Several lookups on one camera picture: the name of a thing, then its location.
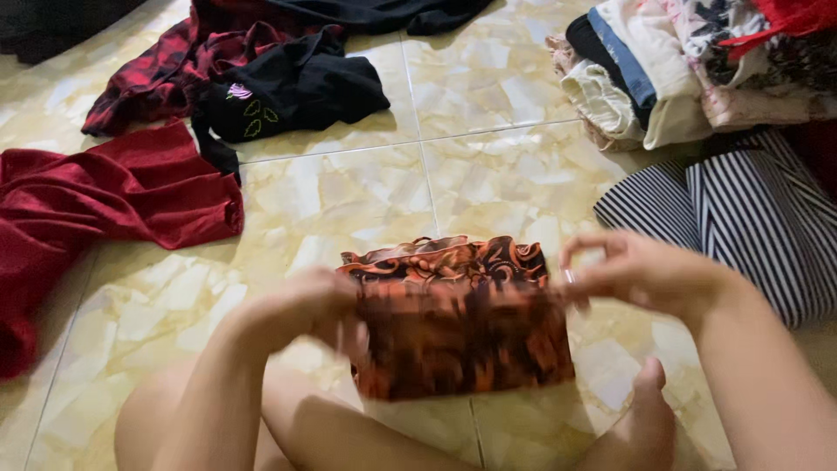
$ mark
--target green embroidered leaf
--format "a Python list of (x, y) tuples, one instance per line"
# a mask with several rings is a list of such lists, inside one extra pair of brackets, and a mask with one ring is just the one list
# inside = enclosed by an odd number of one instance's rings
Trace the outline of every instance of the green embroidered leaf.
[(245, 116), (255, 116), (261, 110), (261, 103), (258, 100), (253, 100), (252, 103), (247, 106), (247, 109), (244, 110)]
[(277, 122), (279, 120), (279, 117), (276, 116), (276, 113), (273, 110), (271, 110), (270, 108), (265, 108), (264, 109), (264, 119), (266, 119), (270, 122)]
[(244, 130), (244, 137), (256, 137), (259, 132), (261, 132), (261, 120), (256, 118)]

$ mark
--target orange patterned fabric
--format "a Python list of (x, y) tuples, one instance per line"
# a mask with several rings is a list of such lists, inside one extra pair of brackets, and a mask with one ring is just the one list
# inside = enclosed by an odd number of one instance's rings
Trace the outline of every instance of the orange patterned fabric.
[(538, 244), (463, 235), (401, 244), (338, 268), (362, 285), (365, 397), (415, 399), (556, 384), (575, 376), (561, 300)]

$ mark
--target tile floor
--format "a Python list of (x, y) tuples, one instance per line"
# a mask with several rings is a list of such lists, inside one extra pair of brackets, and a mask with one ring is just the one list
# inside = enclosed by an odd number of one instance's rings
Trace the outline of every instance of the tile floor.
[[(392, 102), (324, 132), (239, 145), (244, 233), (180, 251), (102, 243), (41, 309), (43, 359), (0, 386), (0, 469), (113, 469), (116, 414), (149, 372), (199, 351), (246, 297), (341, 251), (418, 236), (509, 234), (562, 241), (597, 227), (593, 202), (628, 173), (694, 151), (602, 154), (557, 85), (543, 38), (595, 3), (496, 0), (460, 31), (433, 38), (353, 38)], [(82, 45), (33, 68), (0, 58), (0, 147), (72, 153), (110, 75), (187, 16), (188, 0), (149, 0)], [(670, 318), (609, 302), (569, 319), (578, 380), (541, 391), (367, 403), (368, 413), (487, 469), (568, 469), (629, 403), (646, 355), (669, 377), (679, 420), (677, 468), (730, 469), (732, 455), (690, 335)], [(837, 390), (828, 326), (800, 335)], [(279, 359), (326, 389), (347, 365), (301, 339)]]

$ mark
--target foot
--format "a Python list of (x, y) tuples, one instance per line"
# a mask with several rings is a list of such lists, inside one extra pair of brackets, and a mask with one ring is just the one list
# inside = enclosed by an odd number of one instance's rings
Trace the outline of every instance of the foot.
[(663, 398), (665, 372), (649, 357), (634, 378), (628, 411), (589, 449), (578, 469), (668, 471), (674, 463), (675, 415)]

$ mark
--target person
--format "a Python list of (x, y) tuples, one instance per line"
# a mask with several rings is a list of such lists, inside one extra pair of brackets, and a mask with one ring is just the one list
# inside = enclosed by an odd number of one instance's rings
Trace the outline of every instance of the person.
[[(751, 283), (704, 256), (626, 231), (572, 238), (562, 266), (593, 248), (604, 249), (603, 260), (555, 289), (582, 306), (610, 297), (682, 320), (739, 469), (837, 468), (837, 405)], [(235, 309), (195, 361), (153, 376), (128, 398), (116, 424), (119, 469), (476, 469), (268, 364), (301, 334), (362, 355), (356, 293), (349, 279), (318, 269)], [(578, 468), (670, 468), (675, 418), (664, 384), (660, 362), (647, 359), (629, 409)]]

